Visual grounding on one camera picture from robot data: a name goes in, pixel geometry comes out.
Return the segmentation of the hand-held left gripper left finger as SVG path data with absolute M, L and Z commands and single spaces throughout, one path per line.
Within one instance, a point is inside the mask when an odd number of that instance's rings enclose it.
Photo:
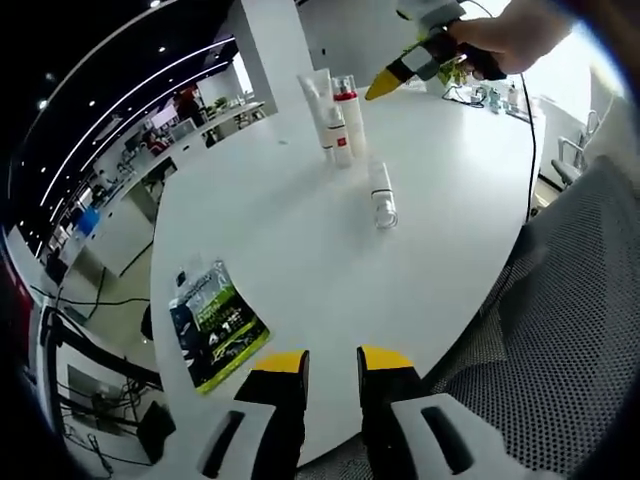
M 258 361 L 235 397 L 218 403 L 197 462 L 207 479 L 292 479 L 305 441 L 309 352 Z

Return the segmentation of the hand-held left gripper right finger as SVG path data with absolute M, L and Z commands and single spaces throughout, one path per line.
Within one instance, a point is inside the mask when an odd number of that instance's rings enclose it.
M 498 430 L 448 394 L 428 395 L 404 355 L 356 350 L 361 433 L 376 479 L 523 479 Z

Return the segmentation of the person's right hand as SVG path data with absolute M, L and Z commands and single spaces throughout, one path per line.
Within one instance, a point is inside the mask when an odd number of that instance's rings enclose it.
M 503 73 L 520 74 L 540 58 L 526 25 L 532 14 L 528 1 L 511 1 L 498 17 L 456 21 L 448 32 L 459 44 L 489 52 Z

